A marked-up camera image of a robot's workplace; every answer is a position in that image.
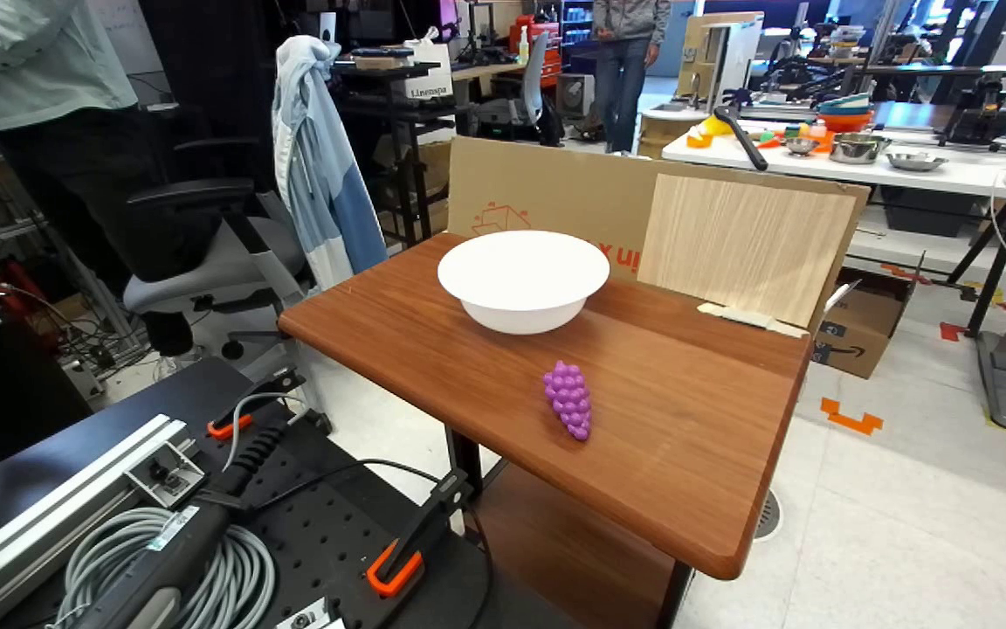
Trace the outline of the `metal bowl on background table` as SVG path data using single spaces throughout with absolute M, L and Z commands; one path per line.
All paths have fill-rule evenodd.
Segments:
M 933 150 L 888 150 L 882 156 L 893 171 L 934 171 L 941 165 Z

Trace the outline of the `white bowl dish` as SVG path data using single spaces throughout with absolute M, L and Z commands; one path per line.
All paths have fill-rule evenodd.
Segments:
M 436 262 L 440 286 L 471 320 L 504 335 L 569 323 L 608 283 L 608 255 L 558 231 L 491 231 L 454 243 Z

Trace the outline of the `person in light shirt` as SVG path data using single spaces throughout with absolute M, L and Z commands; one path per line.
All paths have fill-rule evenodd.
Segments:
M 0 0 L 0 152 L 111 291 L 202 262 L 215 219 L 131 205 L 165 181 L 161 145 L 88 0 Z

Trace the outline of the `cardboard panel behind table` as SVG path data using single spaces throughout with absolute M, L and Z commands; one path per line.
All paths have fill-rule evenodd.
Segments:
M 768 208 L 784 199 L 810 208 L 831 203 L 849 231 L 866 205 L 859 186 L 457 136 L 448 165 L 448 231 L 463 236 L 522 228 L 576 234 L 597 243 L 619 274 L 631 279 L 661 173 L 684 179 L 692 195 L 707 186 L 762 191 Z

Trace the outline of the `person in jeans background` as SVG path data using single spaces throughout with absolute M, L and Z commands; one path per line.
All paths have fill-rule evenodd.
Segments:
M 634 138 L 634 104 L 649 62 L 661 57 L 670 0 L 593 0 L 593 108 L 603 145 L 628 152 Z

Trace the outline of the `light wooden board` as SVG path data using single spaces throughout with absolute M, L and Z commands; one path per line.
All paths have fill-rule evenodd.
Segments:
M 806 335 L 866 191 L 776 173 L 661 173 L 634 274 L 700 314 Z

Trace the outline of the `purple toy grape bunch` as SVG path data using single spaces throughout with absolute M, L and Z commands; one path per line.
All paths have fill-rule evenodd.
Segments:
M 558 358 L 541 376 L 546 401 L 572 439 L 585 439 L 593 425 L 589 391 L 576 363 Z

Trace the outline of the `black office chair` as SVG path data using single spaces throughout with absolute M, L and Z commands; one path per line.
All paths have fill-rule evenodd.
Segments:
M 300 243 L 256 152 L 252 136 L 173 144 L 166 179 L 126 199 L 189 249 L 171 271 L 122 291 L 122 308 L 166 355 L 202 348 L 244 363 L 280 343 L 275 314 L 302 293 Z

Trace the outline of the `orange black clamp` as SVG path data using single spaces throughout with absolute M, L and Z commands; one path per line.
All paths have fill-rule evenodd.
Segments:
M 426 570 L 426 552 L 451 530 L 451 518 L 463 505 L 469 476 L 448 472 L 409 518 L 409 527 L 394 535 L 362 570 L 366 587 L 378 598 L 401 598 Z

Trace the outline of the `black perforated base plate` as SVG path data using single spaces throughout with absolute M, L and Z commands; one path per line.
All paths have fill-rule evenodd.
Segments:
M 378 598 L 362 570 L 417 511 L 322 438 L 258 438 L 238 461 L 249 484 L 234 499 L 122 505 L 95 525 L 0 629 L 128 629 L 104 599 L 147 594 L 147 577 L 173 566 L 173 618 L 155 629 L 477 629 L 491 594 L 491 559 L 448 530 L 401 598 Z

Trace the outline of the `white background table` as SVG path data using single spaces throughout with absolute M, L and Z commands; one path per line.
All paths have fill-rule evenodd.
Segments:
M 904 171 L 891 165 L 893 152 L 934 156 L 934 166 Z M 834 160 L 831 152 L 794 156 L 784 145 L 766 145 L 762 156 L 773 173 L 1006 199 L 1006 150 L 938 145 L 923 132 L 891 132 L 888 145 L 866 165 Z

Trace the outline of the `aluminium extrusion rail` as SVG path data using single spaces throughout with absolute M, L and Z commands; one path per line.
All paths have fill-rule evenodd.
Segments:
M 0 525 L 0 618 L 37 590 L 61 555 L 131 499 L 181 502 L 207 472 L 189 457 L 183 422 L 154 417 L 29 511 Z

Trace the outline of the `brown wooden table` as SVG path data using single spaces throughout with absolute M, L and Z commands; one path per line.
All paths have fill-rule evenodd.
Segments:
M 614 274 L 556 330 L 488 330 L 436 279 L 459 241 L 436 234 L 322 291 L 281 327 L 440 419 L 457 468 L 504 457 L 471 481 L 519 581 L 585 625 L 665 629 L 692 574 L 742 570 L 810 347 Z M 558 358 L 582 369 L 585 439 L 546 401 Z

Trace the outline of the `blue white hanging jacket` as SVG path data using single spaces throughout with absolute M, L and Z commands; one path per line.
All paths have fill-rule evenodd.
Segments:
M 322 291 L 388 258 L 357 150 L 329 89 L 338 46 L 288 35 L 275 47 L 273 181 Z

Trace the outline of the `orange floor marker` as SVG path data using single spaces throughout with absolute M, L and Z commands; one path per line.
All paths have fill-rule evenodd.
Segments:
M 863 438 L 872 438 L 875 431 L 882 431 L 881 417 L 872 411 L 849 417 L 837 398 L 821 398 L 821 411 L 831 425 L 841 425 Z

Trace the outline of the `open cardboard box on floor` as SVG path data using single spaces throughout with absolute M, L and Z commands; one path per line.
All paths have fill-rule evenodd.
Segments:
M 896 330 L 915 279 L 841 269 L 837 291 L 841 297 L 817 323 L 815 358 L 853 376 L 870 376 Z

